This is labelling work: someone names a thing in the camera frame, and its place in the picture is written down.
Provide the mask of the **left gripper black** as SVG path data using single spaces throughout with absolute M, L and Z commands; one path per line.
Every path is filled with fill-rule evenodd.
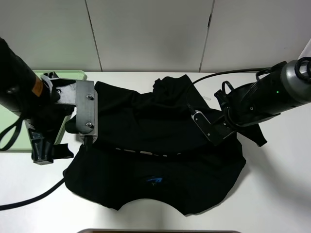
M 59 88 L 73 83 L 74 80 L 62 80 L 53 72 L 41 77 L 32 71 L 24 74 L 24 120 L 31 138 L 32 161 L 37 165 L 74 157 L 68 144 L 54 145 L 64 118 L 73 111 L 72 107 L 58 104 L 62 93 Z

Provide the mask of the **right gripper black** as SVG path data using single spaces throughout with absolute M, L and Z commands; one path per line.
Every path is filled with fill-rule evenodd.
M 214 96 L 218 100 L 223 114 L 240 114 L 241 100 L 240 87 L 234 88 L 229 81 L 222 82 L 222 87 Z

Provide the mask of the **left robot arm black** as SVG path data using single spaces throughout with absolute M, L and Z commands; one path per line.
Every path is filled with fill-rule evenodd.
M 18 119 L 0 133 L 11 130 L 12 137 L 0 150 L 9 150 L 16 142 L 22 124 L 26 124 L 32 146 L 32 160 L 38 165 L 52 164 L 55 159 L 73 158 L 67 144 L 55 144 L 66 116 L 74 108 L 57 104 L 60 95 L 40 79 L 17 56 L 4 39 L 0 40 L 0 104 Z

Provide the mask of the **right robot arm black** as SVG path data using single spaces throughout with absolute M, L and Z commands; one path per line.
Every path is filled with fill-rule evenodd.
M 234 88 L 225 81 L 214 96 L 228 122 L 247 127 L 311 101 L 311 59 L 281 62 L 259 71 L 254 83 Z

